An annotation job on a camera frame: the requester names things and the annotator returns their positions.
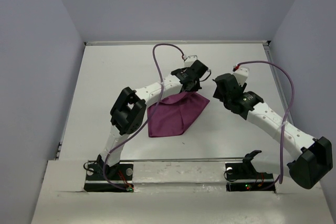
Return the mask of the purple cloth napkin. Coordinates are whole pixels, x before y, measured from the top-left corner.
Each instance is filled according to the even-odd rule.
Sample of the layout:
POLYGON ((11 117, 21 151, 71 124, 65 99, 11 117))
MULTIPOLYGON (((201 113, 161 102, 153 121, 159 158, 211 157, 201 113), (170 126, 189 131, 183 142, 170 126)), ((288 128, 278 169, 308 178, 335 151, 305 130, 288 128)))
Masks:
POLYGON ((148 136, 171 137, 184 134, 209 104, 209 99, 197 92, 182 92, 160 101, 147 109, 148 136))

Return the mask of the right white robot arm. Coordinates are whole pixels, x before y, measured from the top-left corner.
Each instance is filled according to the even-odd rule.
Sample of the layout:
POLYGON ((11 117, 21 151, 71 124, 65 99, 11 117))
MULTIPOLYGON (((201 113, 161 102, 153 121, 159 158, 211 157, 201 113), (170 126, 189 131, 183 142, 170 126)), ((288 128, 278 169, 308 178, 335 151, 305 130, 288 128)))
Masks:
POLYGON ((256 93, 245 91, 234 74, 222 74, 214 79, 216 89, 213 97, 224 107, 259 127, 287 151, 289 161, 272 162, 266 155, 255 150, 244 157, 241 171, 248 178, 261 172, 278 173, 290 177, 304 189, 311 189, 333 168, 332 144, 325 138, 315 138, 292 124, 284 122, 256 93))

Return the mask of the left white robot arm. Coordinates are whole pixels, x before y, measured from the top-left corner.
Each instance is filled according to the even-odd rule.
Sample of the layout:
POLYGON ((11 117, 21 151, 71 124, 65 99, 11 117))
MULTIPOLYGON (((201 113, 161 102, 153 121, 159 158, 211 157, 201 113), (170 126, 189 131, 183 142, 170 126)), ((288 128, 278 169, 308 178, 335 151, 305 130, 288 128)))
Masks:
POLYGON ((115 165, 120 162, 125 141, 141 127, 147 108, 171 95, 200 90, 200 78, 208 71, 206 65, 194 60, 186 63, 184 68, 172 71, 159 82, 135 90, 124 88, 110 111, 110 134, 97 157, 99 175, 104 179, 115 176, 115 165))

